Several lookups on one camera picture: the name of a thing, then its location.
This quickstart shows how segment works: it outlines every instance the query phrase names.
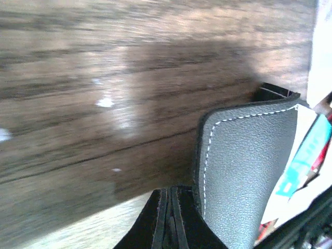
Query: wood grain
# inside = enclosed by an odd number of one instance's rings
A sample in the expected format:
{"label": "wood grain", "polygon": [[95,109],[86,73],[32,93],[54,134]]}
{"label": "wood grain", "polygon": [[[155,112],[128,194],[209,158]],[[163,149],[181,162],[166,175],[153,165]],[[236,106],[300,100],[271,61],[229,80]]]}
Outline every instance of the wood grain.
{"label": "wood grain", "polygon": [[[1,248],[67,226],[77,239],[48,247],[93,248],[72,224],[190,183],[209,109],[248,102],[261,81],[306,98],[315,5],[305,0],[0,5],[0,128],[12,134],[0,143]],[[119,237],[107,239],[95,248]]]}

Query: gray leather panel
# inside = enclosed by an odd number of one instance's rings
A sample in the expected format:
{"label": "gray leather panel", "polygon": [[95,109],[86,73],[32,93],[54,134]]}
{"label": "gray leather panel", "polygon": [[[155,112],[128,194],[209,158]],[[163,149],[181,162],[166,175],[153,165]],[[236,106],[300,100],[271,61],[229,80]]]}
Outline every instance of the gray leather panel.
{"label": "gray leather panel", "polygon": [[252,248],[295,137],[299,94],[215,110],[202,121],[195,182],[202,216],[229,249]]}

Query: wooden surface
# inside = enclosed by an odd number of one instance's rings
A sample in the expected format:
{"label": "wooden surface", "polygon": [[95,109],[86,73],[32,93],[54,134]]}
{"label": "wooden surface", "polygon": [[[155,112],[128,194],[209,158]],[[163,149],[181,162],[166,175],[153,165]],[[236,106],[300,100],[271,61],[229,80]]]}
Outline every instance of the wooden surface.
{"label": "wooden surface", "polygon": [[[190,183],[199,117],[247,102],[262,80],[305,98],[310,2],[1,0],[0,128],[12,139],[0,143],[0,247]],[[47,247],[118,237],[104,240]]]}

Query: black leather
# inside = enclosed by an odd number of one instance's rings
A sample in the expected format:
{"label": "black leather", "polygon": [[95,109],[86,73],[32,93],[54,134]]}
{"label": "black leather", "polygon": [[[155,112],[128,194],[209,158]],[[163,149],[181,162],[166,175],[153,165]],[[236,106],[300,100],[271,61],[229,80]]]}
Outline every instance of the black leather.
{"label": "black leather", "polygon": [[132,228],[114,249],[162,249],[167,205],[167,190],[154,190]]}
{"label": "black leather", "polygon": [[172,202],[178,248],[227,249],[209,229],[196,209],[191,187],[172,187],[169,195]]}
{"label": "black leather", "polygon": [[293,145],[300,94],[264,84],[243,106],[206,114],[199,128],[195,203],[229,249],[249,249]]}

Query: stitched seam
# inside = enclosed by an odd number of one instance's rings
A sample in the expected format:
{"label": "stitched seam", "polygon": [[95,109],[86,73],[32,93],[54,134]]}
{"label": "stitched seam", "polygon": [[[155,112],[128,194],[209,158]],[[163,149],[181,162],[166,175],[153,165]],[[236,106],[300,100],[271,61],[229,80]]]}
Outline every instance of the stitched seam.
{"label": "stitched seam", "polygon": [[218,121],[217,123],[215,123],[212,126],[212,129],[210,131],[210,137],[209,137],[209,144],[207,145],[207,151],[206,151],[206,155],[205,155],[205,162],[204,162],[204,174],[203,174],[203,194],[204,194],[204,214],[203,214],[203,219],[205,219],[205,211],[206,211],[206,194],[205,194],[205,188],[206,188],[206,180],[205,180],[205,176],[206,176],[206,167],[208,165],[208,158],[209,158],[209,151],[211,148],[211,144],[212,144],[212,137],[213,137],[213,133],[214,130],[216,129],[216,127],[218,127],[221,123],[223,122],[227,122],[227,121],[232,121],[232,120],[237,120],[237,119],[243,119],[243,118],[250,118],[250,117],[256,117],[256,116],[265,116],[265,115],[271,115],[271,114],[277,114],[277,113],[283,113],[286,112],[288,110],[292,110],[295,109],[297,110],[298,104],[287,108],[287,109],[283,109],[283,110],[276,110],[274,112],[268,112],[268,113],[259,113],[259,114],[249,114],[249,115],[245,115],[245,116],[240,116],[240,117],[234,117],[234,118],[229,118],[229,119],[223,119]]}

